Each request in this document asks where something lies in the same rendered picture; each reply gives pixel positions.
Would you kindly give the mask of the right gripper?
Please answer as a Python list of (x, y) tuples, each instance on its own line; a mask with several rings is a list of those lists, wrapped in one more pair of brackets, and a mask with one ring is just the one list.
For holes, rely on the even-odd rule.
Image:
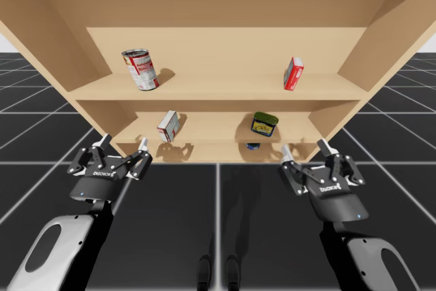
[(322, 221), (357, 221), (369, 217), (369, 213), (359, 197), (351, 192), (349, 185), (364, 185), (364, 178), (355, 161), (332, 148), (326, 139), (317, 141), (325, 166), (309, 168), (319, 181), (305, 177), (294, 167), (296, 163), (287, 144), (281, 147), (279, 175), (290, 192), (301, 196), (308, 192), (309, 200), (317, 217)]

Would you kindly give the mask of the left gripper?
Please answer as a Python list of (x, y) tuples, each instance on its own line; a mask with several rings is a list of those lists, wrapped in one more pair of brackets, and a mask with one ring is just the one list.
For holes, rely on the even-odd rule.
[(69, 168), (68, 174), (81, 176), (70, 192), (70, 198), (79, 201), (105, 200), (115, 201), (125, 184), (126, 177), (142, 180), (153, 161), (149, 153), (148, 138), (143, 138), (138, 150), (125, 158), (126, 164), (112, 169), (119, 164), (121, 156), (105, 157), (105, 149), (110, 145), (112, 136), (104, 134), (100, 141), (88, 148), (81, 148)]

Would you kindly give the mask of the green and blue rectangular can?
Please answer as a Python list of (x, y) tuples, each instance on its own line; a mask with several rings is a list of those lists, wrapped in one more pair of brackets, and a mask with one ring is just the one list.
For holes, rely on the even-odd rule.
[(265, 112), (256, 112), (253, 116), (251, 131), (263, 136), (271, 137), (279, 119)]

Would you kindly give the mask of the red and white can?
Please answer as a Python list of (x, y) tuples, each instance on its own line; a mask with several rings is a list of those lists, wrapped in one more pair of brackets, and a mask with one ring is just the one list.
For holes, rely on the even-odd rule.
[(122, 57), (139, 90), (151, 91), (159, 86), (159, 80), (147, 49), (126, 50), (122, 52)]

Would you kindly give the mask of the pale wooden shelf unit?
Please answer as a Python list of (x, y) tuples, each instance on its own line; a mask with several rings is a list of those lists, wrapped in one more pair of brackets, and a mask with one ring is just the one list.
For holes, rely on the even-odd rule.
[[(123, 155), (148, 138), (161, 162), (277, 162), (285, 144), (306, 162), (436, 33), (436, 0), (0, 0), (0, 33)], [(122, 57), (137, 48), (151, 91)], [(256, 112), (279, 119), (271, 137)]]

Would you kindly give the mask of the red and white carton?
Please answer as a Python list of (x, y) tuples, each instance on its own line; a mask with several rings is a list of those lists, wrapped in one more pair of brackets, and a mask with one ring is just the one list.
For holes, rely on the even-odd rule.
[(174, 110), (169, 110), (157, 126), (157, 131), (164, 142), (172, 142), (176, 133), (178, 132), (179, 127), (180, 123), (177, 112)]

